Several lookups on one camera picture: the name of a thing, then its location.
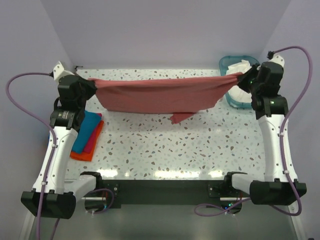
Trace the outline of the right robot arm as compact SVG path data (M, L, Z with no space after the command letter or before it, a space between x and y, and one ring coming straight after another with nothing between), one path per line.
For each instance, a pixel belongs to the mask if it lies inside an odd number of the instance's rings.
M263 138L265 172L261 179L244 172L228 172L222 185L227 196L242 191L255 205L289 206L307 192L292 163L288 102L279 94L283 74L282 65L267 61L253 65L237 78L239 88L251 94L251 106Z

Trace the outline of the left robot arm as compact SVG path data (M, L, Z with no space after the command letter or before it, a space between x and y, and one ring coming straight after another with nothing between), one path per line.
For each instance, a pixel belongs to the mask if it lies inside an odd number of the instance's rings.
M61 77L57 89L43 165L31 191L22 193L21 202L35 217L70 219L82 197L88 193L99 196L104 190L101 174L93 171L82 172L65 187L68 160L85 118L86 102L97 89L93 82L73 74Z

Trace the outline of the salmon pink t shirt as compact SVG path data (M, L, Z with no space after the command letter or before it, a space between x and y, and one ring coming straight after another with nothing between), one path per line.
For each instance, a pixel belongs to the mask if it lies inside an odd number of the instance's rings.
M225 76L148 80L90 78L100 104L111 112L171 114L177 124L199 111L213 108L237 85L239 72Z

